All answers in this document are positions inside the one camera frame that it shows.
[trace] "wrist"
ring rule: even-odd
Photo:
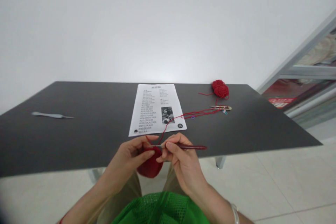
[[[211,189],[211,185],[205,180],[204,182],[198,184],[194,190],[190,191],[189,197],[193,201],[198,201],[199,199],[204,199]]]
[[[102,195],[102,197],[112,197],[117,194],[117,190],[112,183],[105,180],[103,176],[95,183],[92,190],[95,193]]]

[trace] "red yarn ball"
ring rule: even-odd
[[[162,152],[158,147],[153,147],[152,149],[145,149],[143,150],[143,152],[149,150],[155,151],[154,155],[150,159],[146,160],[142,165],[140,165],[137,168],[137,171],[140,175],[153,179],[159,174],[159,172],[162,169],[163,163],[158,163],[156,161],[158,157],[162,156]]]
[[[229,96],[229,88],[225,85],[222,80],[215,80],[212,83],[213,92],[220,98],[225,98]]]

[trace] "forearm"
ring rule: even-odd
[[[200,190],[190,196],[199,206],[210,223],[234,224],[235,216],[231,204],[225,200],[211,185],[207,185],[204,190]],[[253,224],[241,213],[239,215],[240,224]]]
[[[69,210],[62,224],[94,223],[112,196],[112,193],[108,193],[101,185],[96,184]]]

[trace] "green mesh bag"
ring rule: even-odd
[[[209,223],[200,208],[186,196],[172,192],[147,194],[134,199],[113,224]]]

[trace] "grey crochet hook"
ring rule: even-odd
[[[44,114],[44,113],[40,113],[40,112],[33,112],[32,113],[33,116],[48,116],[48,117],[53,117],[53,118],[74,118],[74,117],[66,117],[64,115],[60,115],[60,114]]]

